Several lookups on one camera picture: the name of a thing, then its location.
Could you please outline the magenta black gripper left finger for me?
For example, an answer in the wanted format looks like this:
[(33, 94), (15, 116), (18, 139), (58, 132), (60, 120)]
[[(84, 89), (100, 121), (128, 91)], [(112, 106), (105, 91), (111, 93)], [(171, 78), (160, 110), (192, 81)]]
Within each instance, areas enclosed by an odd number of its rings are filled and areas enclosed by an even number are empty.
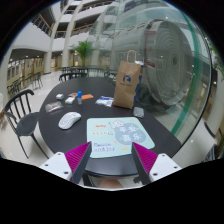
[(92, 144), (87, 142), (80, 145), (65, 154), (67, 162), (72, 171), (72, 181), (78, 184), (85, 171), (87, 162), (92, 152)]

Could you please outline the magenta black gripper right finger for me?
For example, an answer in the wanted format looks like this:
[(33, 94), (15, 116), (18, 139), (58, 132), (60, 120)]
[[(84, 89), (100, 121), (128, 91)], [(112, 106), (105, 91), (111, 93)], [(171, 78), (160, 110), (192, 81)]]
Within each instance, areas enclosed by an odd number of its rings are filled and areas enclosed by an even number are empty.
[(142, 184), (149, 184), (149, 173), (158, 155), (135, 142), (132, 143), (131, 152)]

